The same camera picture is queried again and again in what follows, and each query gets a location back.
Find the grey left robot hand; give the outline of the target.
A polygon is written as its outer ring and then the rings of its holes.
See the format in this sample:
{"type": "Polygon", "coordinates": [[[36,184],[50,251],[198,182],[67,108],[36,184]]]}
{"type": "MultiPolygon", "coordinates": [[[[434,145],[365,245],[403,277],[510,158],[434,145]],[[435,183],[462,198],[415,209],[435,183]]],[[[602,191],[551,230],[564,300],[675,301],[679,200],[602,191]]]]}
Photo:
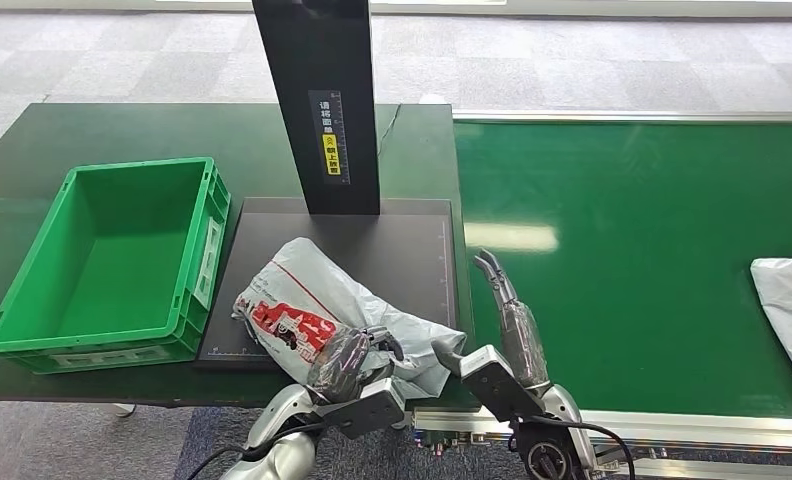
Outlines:
{"type": "Polygon", "coordinates": [[[365,387],[390,377],[395,362],[403,360],[401,344],[386,327],[349,328],[332,337],[316,356],[306,388],[317,406],[354,401],[365,387]],[[363,363],[373,350],[387,352],[387,363],[364,372],[363,363]]]}

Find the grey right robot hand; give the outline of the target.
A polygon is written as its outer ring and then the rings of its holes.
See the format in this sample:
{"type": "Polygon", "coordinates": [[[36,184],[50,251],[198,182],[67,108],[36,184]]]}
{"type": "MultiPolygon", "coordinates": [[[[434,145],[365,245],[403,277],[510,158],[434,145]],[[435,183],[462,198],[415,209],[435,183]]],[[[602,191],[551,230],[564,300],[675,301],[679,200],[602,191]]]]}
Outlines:
{"type": "Polygon", "coordinates": [[[494,254],[480,249],[473,258],[489,283],[500,316],[503,355],[513,376],[527,391],[541,397],[551,386],[537,323],[494,254]]]}

